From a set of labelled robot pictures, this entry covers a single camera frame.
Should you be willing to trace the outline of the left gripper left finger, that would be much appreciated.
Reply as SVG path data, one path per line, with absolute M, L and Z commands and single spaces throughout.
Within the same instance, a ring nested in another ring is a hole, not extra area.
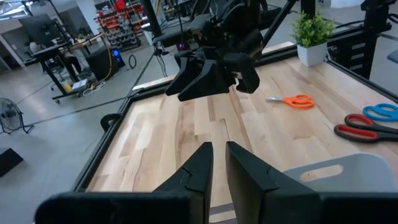
M 65 192 L 39 205 L 35 224 L 208 224 L 213 161 L 204 142 L 152 192 Z

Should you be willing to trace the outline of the black standing floor fan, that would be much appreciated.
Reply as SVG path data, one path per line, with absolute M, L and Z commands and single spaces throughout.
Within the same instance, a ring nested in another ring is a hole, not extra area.
M 33 124 L 24 124 L 23 112 L 8 98 L 0 98 L 0 126 L 6 134 L 22 129 L 30 133 L 34 129 Z

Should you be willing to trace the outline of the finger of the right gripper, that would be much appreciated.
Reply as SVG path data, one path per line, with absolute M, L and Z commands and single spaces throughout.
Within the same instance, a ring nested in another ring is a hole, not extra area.
M 235 77 L 227 74 L 219 61 L 206 60 L 200 74 L 178 94 L 178 99 L 188 101 L 204 96 L 229 93 L 230 86 L 235 83 Z
M 180 57 L 179 67 L 180 70 L 166 88 L 165 94 L 171 96 L 182 92 L 183 96 L 205 96 L 205 89 L 200 85 L 191 85 L 194 83 L 203 69 L 204 62 L 195 58 Z

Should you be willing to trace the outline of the blue handled scissors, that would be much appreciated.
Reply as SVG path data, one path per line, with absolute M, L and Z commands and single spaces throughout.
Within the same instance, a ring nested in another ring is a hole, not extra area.
M 389 103 L 365 106 L 363 108 L 363 115 L 376 121 L 398 121 L 398 107 Z

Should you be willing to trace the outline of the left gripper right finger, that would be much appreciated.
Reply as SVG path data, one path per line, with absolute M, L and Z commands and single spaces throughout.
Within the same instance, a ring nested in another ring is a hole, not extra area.
M 226 173 L 239 224 L 398 224 L 398 192 L 314 189 L 232 141 Z

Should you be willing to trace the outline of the light grey plastic bin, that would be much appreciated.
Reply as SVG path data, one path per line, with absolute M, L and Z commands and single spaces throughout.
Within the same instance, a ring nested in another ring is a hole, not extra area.
M 304 180 L 306 172 L 340 166 L 341 172 L 327 177 Z M 398 193 L 391 168 L 376 154 L 357 153 L 294 167 L 284 174 L 317 192 L 379 192 Z

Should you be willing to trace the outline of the black red handled scissors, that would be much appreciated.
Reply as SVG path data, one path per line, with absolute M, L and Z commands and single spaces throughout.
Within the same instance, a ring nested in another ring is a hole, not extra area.
M 398 129 L 375 123 L 361 114 L 349 114 L 344 124 L 334 127 L 334 133 L 344 139 L 366 144 L 381 141 L 398 142 Z

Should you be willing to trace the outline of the small orange scissors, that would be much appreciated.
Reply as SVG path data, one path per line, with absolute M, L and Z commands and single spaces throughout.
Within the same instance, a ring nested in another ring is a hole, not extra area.
M 314 106 L 314 102 L 309 95 L 295 96 L 268 96 L 268 101 L 278 101 L 297 109 L 309 109 Z

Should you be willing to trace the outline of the black desk monitor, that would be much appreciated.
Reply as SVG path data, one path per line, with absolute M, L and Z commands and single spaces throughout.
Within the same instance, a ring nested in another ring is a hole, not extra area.
M 53 39 L 61 37 L 53 20 L 47 14 L 25 17 L 19 19 L 19 22 L 36 44 L 50 47 L 53 45 Z

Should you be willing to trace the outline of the green potted plant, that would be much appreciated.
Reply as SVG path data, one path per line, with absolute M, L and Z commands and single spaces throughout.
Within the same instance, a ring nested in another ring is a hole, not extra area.
M 319 12 L 310 16 L 304 11 L 293 22 L 292 37 L 299 60 L 307 67 L 322 63 L 327 55 L 327 42 L 335 29 L 333 20 L 324 20 Z

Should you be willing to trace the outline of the black computer tower blue light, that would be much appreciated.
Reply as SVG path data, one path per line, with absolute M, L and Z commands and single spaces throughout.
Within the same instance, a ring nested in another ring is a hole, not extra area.
M 107 46 L 102 46 L 89 54 L 86 62 L 98 81 L 109 80 L 126 65 L 120 51 L 114 48 L 109 49 Z

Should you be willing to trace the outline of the black wedge floor object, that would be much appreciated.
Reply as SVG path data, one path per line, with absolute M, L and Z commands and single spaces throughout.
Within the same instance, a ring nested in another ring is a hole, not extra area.
M 0 177 L 6 175 L 24 159 L 12 148 L 0 147 Z

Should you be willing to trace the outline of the storage shelf with bins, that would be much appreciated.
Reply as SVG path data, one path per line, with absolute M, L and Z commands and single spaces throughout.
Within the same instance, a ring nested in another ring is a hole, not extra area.
M 95 8 L 93 20 L 112 48 L 125 51 L 141 46 L 144 10 L 139 0 L 107 0 Z

